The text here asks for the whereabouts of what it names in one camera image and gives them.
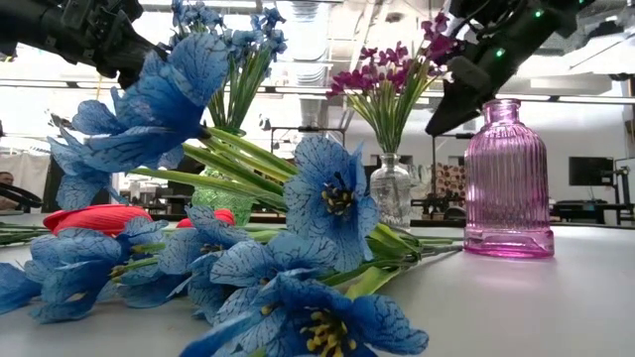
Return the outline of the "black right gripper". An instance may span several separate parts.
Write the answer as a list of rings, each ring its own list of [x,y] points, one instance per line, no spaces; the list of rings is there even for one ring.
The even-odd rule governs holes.
[[[455,82],[461,82],[481,95],[496,92],[513,76],[561,24],[555,8],[529,8],[519,19],[483,38],[470,59],[460,56],[448,62]],[[447,93],[430,119],[426,133],[436,137],[455,129],[481,114],[482,106],[493,94],[476,97],[470,93]]]

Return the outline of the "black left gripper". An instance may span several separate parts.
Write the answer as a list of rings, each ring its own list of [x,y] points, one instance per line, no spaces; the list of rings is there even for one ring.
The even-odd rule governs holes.
[[[132,26],[143,14],[139,0],[29,0],[29,5],[36,32],[30,45],[93,65],[123,89],[139,79],[148,55],[167,58]]]

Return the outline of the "purple artificial flower bunch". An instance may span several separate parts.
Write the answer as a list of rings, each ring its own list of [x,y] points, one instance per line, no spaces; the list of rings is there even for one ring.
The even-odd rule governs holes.
[[[0,246],[28,243],[49,233],[50,230],[46,227],[0,222]]]
[[[396,154],[415,104],[436,79],[431,62],[421,54],[411,56],[402,44],[362,48],[360,61],[360,67],[336,74],[326,95],[343,96],[370,125],[382,152]]]
[[[448,24],[449,18],[437,13],[421,24],[420,42],[398,42],[379,55],[374,94],[379,104],[377,141],[386,154],[398,152],[415,104],[445,74],[446,57],[458,48],[459,41],[445,33]]]

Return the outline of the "blue artificial flower bunch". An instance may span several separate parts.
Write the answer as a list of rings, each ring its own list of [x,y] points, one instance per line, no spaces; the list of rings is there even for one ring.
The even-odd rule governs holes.
[[[150,53],[112,102],[79,104],[52,141],[64,177],[59,204],[86,207],[114,173],[170,172],[185,141],[204,135],[202,110],[221,87],[230,49],[212,34]],[[154,307],[186,294],[210,330],[180,357],[416,356],[429,345],[379,288],[438,248],[382,227],[358,153],[308,137],[280,186],[285,227],[261,242],[206,206],[190,226],[132,218],[117,234],[71,227],[32,241],[23,266],[0,263],[0,314],[23,306],[41,323],[79,320],[101,300]]]
[[[211,97],[207,105],[213,125],[226,132],[243,136],[241,124],[233,119],[233,104],[225,98],[225,89],[233,79],[238,78],[236,56],[239,50],[231,44],[233,31],[224,24],[224,18],[203,1],[172,0],[172,31],[169,47],[174,48],[181,40],[194,33],[215,35],[225,42],[229,48],[227,55],[228,71],[219,89]]]
[[[226,29],[220,38],[228,46],[229,70],[207,109],[213,126],[243,136],[241,131],[249,107],[262,82],[271,74],[271,63],[286,49],[284,32],[277,29],[286,20],[277,8],[250,16],[250,30]]]

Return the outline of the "green artificial flower stem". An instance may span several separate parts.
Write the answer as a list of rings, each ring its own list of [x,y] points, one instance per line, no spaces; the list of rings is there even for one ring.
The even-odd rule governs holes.
[[[98,204],[79,210],[58,210],[46,216],[43,224],[55,235],[67,228],[86,228],[106,235],[117,235],[124,230],[126,223],[134,218],[152,220],[152,217],[138,206]]]

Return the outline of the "red-pink artificial tulip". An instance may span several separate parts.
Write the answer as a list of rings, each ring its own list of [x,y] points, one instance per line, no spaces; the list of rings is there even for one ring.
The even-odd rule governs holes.
[[[234,226],[236,224],[234,215],[229,209],[217,209],[214,211],[214,216],[216,219],[223,221],[231,226]],[[177,228],[192,228],[191,220],[189,218],[182,219],[178,222]]]

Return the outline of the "pink ribbed glass vase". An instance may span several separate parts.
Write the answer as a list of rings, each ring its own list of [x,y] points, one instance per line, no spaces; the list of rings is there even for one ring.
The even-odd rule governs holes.
[[[484,126],[465,152],[463,249],[506,258],[555,254],[550,226],[547,149],[520,121],[517,99],[483,106]]]

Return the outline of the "green glass vase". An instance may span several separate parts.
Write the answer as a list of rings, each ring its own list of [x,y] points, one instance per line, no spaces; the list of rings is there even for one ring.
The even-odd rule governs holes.
[[[204,142],[203,147],[193,146],[194,151],[186,149],[186,156],[204,165],[201,176],[217,180],[239,182],[246,184],[230,174],[228,169],[244,170],[254,174],[254,170],[242,162],[233,152],[241,155],[240,149],[232,146],[215,135],[212,135]],[[207,205],[215,210],[228,210],[234,218],[234,224],[245,226],[251,217],[254,199],[250,199],[237,191],[217,189],[216,187],[197,186],[192,194],[192,205]]]

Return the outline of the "long ceiling light strip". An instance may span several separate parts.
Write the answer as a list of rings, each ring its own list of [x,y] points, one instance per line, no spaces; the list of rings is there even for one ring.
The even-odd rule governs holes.
[[[0,87],[26,87],[26,88],[52,88],[52,89],[77,89],[77,90],[108,90],[119,84],[112,81],[74,81],[53,79],[10,79],[0,78]],[[305,99],[326,99],[325,87],[293,87],[293,86],[261,86],[257,89],[258,95],[300,95]],[[528,102],[549,102],[566,104],[601,104],[601,105],[635,105],[635,97],[626,96],[602,96],[602,95],[551,95],[551,94],[520,94],[498,93],[500,99],[519,99]]]

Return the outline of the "spotted pattern tapestry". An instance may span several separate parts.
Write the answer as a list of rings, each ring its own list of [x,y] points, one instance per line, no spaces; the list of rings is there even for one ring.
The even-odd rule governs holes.
[[[466,171],[464,166],[446,165],[436,163],[435,186],[438,196],[452,196],[465,199],[466,196]]]

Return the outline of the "black desk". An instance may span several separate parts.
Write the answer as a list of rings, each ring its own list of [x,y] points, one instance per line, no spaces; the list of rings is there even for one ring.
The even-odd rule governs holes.
[[[562,200],[550,208],[550,214],[562,221],[590,220],[595,224],[606,223],[604,213],[614,211],[616,223],[635,222],[635,204],[608,203],[604,200]]]

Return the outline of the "black monitor stand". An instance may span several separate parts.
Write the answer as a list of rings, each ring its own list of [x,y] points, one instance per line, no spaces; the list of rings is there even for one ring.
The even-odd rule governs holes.
[[[619,167],[613,171],[604,171],[602,177],[608,179],[614,190],[615,203],[630,205],[630,185],[629,185],[630,168],[627,166]]]

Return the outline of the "black rig frame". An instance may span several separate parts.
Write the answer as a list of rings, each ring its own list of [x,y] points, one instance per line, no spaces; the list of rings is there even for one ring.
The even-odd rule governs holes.
[[[439,134],[437,136],[432,137],[432,177],[431,177],[431,185],[432,185],[432,197],[437,198],[437,138],[454,138],[457,140],[470,140],[475,134],[473,133],[456,133],[456,134]]]
[[[346,130],[343,128],[329,128],[329,127],[312,127],[312,126],[273,126],[270,132],[270,151],[274,151],[274,134],[276,131],[295,131],[299,133],[327,133],[330,138],[338,144],[344,146],[346,143]]]

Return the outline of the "black table frame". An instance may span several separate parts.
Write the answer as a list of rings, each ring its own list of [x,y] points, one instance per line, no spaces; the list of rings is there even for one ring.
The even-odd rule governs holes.
[[[589,227],[589,228],[602,228],[602,229],[622,229],[622,230],[635,230],[635,226],[624,225],[605,225],[605,224],[590,224],[590,223],[571,223],[571,222],[551,222],[552,227]],[[411,227],[445,227],[445,228],[464,228],[465,221],[456,220],[411,220]]]

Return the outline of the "black wall monitor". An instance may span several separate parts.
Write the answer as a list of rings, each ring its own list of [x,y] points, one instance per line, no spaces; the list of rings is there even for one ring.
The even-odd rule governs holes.
[[[613,186],[613,159],[569,157],[569,185]]]

